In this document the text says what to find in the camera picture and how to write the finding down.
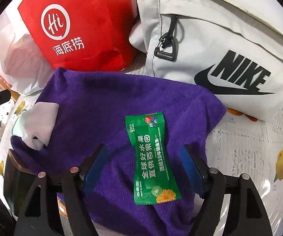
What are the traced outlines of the white and mint sock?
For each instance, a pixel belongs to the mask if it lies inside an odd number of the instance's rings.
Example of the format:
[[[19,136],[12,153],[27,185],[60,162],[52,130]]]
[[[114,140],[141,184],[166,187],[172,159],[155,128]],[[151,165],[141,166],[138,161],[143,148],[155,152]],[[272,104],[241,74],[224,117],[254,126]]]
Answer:
[[[37,102],[29,110],[24,110],[12,127],[12,135],[33,150],[48,146],[59,111],[59,104]]]

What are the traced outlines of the green wet wipe sachet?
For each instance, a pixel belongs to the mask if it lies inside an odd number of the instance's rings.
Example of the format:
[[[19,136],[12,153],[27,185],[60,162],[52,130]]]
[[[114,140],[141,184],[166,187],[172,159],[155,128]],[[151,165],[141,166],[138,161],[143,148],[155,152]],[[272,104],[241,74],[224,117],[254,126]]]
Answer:
[[[181,198],[165,147],[165,118],[162,112],[126,116],[126,129],[136,154],[134,202],[155,205]]]

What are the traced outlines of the dark green tea box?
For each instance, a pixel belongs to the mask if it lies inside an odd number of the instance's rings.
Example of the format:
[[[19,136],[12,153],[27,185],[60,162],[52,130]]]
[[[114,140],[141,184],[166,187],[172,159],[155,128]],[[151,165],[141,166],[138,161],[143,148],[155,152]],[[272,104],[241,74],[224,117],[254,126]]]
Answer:
[[[19,156],[9,149],[4,169],[3,194],[10,210],[16,217],[20,214],[35,177]]]

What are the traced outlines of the white Miniso plastic bag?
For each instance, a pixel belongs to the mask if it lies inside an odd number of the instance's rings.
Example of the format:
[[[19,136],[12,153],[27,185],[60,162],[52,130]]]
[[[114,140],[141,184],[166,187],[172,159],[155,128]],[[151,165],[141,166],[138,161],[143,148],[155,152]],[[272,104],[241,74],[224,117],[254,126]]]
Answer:
[[[54,69],[21,19],[0,15],[0,77],[10,89],[30,95],[44,89]]]

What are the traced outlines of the fruit-print plastic tablecloth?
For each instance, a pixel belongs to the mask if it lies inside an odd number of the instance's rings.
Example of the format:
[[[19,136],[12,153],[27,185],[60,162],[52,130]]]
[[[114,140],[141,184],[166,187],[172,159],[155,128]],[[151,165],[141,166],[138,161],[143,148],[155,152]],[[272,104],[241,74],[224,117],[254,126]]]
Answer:
[[[29,110],[39,95],[20,96],[0,106],[0,198],[5,205],[4,170],[12,127],[19,113]],[[205,149],[210,167],[227,175],[250,175],[276,233],[283,218],[283,179],[275,178],[276,162],[283,154],[283,112],[264,122],[228,111],[209,134]]]

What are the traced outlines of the purple towel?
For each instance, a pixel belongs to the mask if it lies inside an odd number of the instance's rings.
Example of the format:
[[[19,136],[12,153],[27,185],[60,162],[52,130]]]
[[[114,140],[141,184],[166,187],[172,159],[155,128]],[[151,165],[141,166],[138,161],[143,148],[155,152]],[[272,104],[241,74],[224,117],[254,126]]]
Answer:
[[[91,219],[125,235],[188,235],[195,193],[183,169],[179,148],[185,144],[205,158],[205,141],[226,108],[207,89],[172,80],[123,73],[84,73],[59,68],[39,96],[59,105],[49,145],[36,151],[13,136],[15,153],[33,173],[66,172],[108,149],[100,180],[84,203]],[[176,201],[137,205],[133,200],[136,156],[125,117],[162,112],[169,165],[181,192]]]

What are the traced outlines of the red Haidilao paper bag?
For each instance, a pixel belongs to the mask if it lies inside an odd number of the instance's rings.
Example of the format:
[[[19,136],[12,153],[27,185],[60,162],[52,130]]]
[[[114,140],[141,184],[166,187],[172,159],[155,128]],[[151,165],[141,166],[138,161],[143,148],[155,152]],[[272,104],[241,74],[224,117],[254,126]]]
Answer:
[[[137,54],[131,0],[23,0],[18,10],[54,68],[121,71]]]

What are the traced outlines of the grey Nike waist bag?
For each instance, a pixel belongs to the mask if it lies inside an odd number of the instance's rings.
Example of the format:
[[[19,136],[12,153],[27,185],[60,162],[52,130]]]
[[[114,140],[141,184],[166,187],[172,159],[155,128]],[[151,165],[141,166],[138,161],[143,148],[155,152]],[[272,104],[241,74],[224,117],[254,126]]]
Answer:
[[[283,8],[276,0],[137,0],[129,41],[146,75],[200,85],[270,120],[283,108]]]

